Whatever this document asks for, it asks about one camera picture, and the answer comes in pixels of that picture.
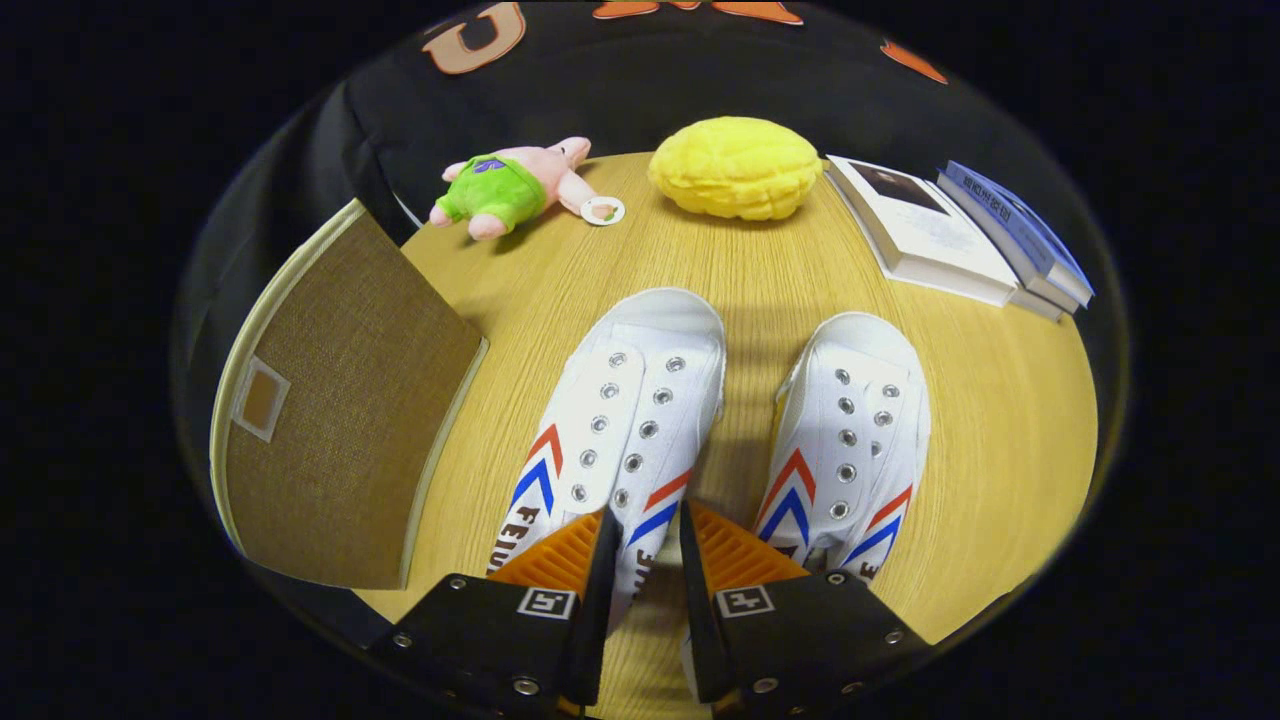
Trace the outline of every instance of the white sneaker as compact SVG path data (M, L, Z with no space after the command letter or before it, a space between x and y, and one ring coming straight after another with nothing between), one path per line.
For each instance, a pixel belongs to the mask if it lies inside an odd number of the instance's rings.
M806 568L847 568L870 583L929 450L929 393L915 350L881 318L836 315L814 332L777 404L756 537Z
M616 628L662 547L723 388L724 325L705 300L654 288L614 305L564 364L489 574L609 503L622 525Z

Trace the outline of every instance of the round table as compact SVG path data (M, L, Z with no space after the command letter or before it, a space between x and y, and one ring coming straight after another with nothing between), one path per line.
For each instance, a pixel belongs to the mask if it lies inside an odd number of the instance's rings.
M557 208L498 241L424 227L402 251L490 343L426 496L403 591L356 591L398 621L447 573L481 575L506 500L568 354L618 300L678 286L727 331L724 415L687 497L749 525L765 491L773 396L814 328L847 310L897 325L924 365L933 437L893 555L872 591L929 643L1037 573L1085 503L1097 400L1071 316L1051 323L883 277L822 177L786 220L676 208L645 177L650 154L591 159L626 218L595 227ZM685 621L678 528L605 646L598 717L703 712L678 659Z

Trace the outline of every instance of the red chevron stripe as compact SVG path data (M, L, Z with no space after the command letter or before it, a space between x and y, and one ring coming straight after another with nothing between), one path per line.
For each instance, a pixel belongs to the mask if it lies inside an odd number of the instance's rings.
M786 482L787 477L792 473L800 474L800 482L804 483L804 488L809 491L809 505L813 505L813 495L817 492L817 487L813 484L813 473L809 471L809 465L805 464L804 456L800 455L800 448L797 447L791 457L787 459L787 464L782 466L782 471L778 473L778 478L773 480L773 487L769 489L769 496L764 498L764 503L760 505L760 514L755 518L755 525L760 524L764 518L764 511L769 509L769 503L777 497L778 491L782 489L782 483Z
M547 443L552 446L552 457L556 460L556 475L559 477L559 469L564 464L564 456L559 450L559 433L556 432L556 423L552 423L547 432L544 432L536 441L534 441L534 448L529 451L529 457L525 457L525 462L534 456L535 452L541 450Z
M872 518L872 521L867 527L868 528L874 528L876 523L879 523L881 520L883 520L884 518L887 518L890 512L897 510L899 505L902 505L904 502L906 502L911 497L911 487L913 486L906 486L905 491L902 491L901 493L899 493L899 496L895 497L893 500L888 501L888 505L886 505L884 507L881 507L879 512L877 512L876 516Z
M680 489L680 488L685 487L686 484L689 484L689 478L692 477L692 474L694 474L694 469L690 468L690 469L685 470L684 475L680 475L675 480L671 480L669 483L667 483L667 484L662 486L660 488L658 488L657 491L654 491L654 493L649 496L649 502L646 502L645 506L644 506L645 511L648 512L649 509L653 507L654 505L658 505L663 500L667 500L668 497L671 497L671 493L673 493L677 489Z

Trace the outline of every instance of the book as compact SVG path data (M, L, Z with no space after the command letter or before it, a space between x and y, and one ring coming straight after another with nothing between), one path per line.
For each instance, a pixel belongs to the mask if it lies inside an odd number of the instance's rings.
M1088 307L1093 286L1048 224L995 181L948 161L938 187L986 231L1027 290L1069 313Z
M1036 295L1034 292L1027 290L1025 287L1018 288L1012 295L1009 296L1010 305L1018 305L1019 307L1025 307L1037 315L1042 315L1053 320L1055 323L1062 316L1065 310L1053 305L1048 300Z
M936 184L890 168L827 155L884 277L1004 307L1018 277L982 229Z

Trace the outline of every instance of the green shorts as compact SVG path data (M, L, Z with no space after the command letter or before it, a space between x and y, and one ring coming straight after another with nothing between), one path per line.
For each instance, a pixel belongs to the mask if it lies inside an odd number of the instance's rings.
M451 220L495 215L507 229L538 215L547 205L547 191L520 163L497 155L476 155L435 201Z

